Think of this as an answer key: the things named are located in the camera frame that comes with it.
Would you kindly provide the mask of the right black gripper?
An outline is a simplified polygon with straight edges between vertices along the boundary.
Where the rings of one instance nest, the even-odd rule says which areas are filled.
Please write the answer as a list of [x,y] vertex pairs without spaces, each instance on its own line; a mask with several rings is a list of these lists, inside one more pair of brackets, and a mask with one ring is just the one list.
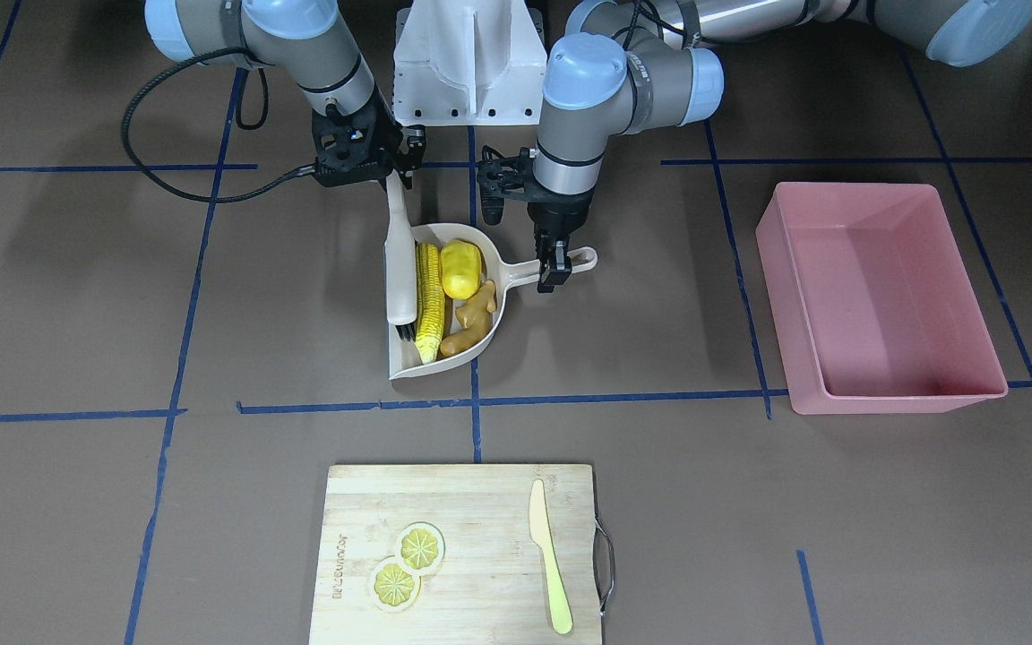
[[373,180],[385,186],[386,178],[394,173],[410,189],[426,152],[426,128],[397,122],[378,91],[349,115],[333,105],[323,115],[312,112],[312,136],[313,176],[324,187]]

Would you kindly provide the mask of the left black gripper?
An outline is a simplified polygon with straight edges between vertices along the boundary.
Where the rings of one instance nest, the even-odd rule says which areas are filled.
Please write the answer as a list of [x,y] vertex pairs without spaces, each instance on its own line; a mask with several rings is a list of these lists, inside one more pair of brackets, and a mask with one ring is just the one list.
[[572,273],[569,256],[570,234],[585,224],[593,189],[578,194],[561,194],[548,189],[534,176],[533,152],[521,148],[515,158],[504,158],[495,148],[480,151],[477,163],[480,215],[484,223],[498,225],[507,201],[528,205],[536,231],[539,278],[537,292],[553,293]]

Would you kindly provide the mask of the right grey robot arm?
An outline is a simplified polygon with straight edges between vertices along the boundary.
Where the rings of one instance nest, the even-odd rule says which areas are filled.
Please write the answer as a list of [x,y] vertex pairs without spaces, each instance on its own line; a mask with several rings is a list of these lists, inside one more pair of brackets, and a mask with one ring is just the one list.
[[333,1],[148,1],[144,18],[175,71],[229,63],[290,74],[312,108],[315,159],[286,179],[332,187],[396,175],[412,187],[425,128],[394,119]]

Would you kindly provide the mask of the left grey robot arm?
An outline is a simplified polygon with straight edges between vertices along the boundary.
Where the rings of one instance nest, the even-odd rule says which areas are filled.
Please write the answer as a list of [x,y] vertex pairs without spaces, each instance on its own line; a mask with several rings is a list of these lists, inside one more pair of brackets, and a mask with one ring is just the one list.
[[714,49],[842,20],[967,68],[1015,40],[1032,1],[584,1],[548,52],[536,144],[511,158],[480,152],[484,220],[527,204],[533,278],[554,291],[576,271],[570,237],[589,216],[610,138],[708,119],[725,91]]

